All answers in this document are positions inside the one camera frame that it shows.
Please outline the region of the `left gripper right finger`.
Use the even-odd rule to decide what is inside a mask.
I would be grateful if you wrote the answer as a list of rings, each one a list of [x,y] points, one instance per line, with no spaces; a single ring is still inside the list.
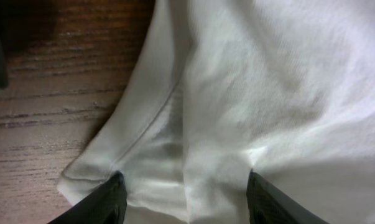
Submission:
[[[326,224],[253,171],[246,196],[250,224]]]

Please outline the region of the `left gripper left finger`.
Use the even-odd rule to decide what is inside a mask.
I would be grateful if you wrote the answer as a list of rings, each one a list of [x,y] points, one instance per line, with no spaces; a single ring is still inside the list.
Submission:
[[[127,192],[122,173],[107,182],[49,224],[123,224]]]

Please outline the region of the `white t-shirt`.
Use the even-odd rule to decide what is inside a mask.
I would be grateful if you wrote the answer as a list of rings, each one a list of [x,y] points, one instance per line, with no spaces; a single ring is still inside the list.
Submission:
[[[127,223],[247,223],[257,172],[329,223],[375,223],[375,1],[157,1],[112,117],[62,172],[121,172]]]

